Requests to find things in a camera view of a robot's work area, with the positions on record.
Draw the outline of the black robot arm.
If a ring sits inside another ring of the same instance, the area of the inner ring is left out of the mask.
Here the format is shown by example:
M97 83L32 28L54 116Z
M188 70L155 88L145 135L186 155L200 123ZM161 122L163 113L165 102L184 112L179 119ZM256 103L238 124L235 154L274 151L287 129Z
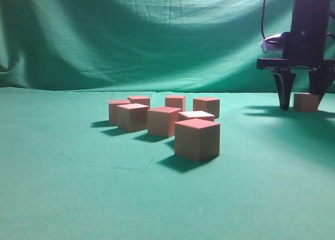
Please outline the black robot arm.
M282 57L257 59L257 68L273 73L280 108L289 109L296 74L291 70L308 70L309 93L294 97L294 109L315 111L330 85L334 82L334 60L325 59L329 18L333 0L294 0L289 32L266 37L261 41L263 53L281 52Z

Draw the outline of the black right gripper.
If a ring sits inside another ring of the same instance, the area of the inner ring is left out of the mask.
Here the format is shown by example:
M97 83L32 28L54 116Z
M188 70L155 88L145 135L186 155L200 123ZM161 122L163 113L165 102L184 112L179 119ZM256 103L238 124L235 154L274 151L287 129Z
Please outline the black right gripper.
M272 70L278 92L280 108L289 109L291 92L296 74L290 69L319 69L321 67L334 69L334 59L325 59L327 36L334 37L328 29L316 28L310 31L284 32L284 49L280 58L258 58L256 68ZM328 88L334 82L334 70L309 71L309 93L317 95L319 103Z

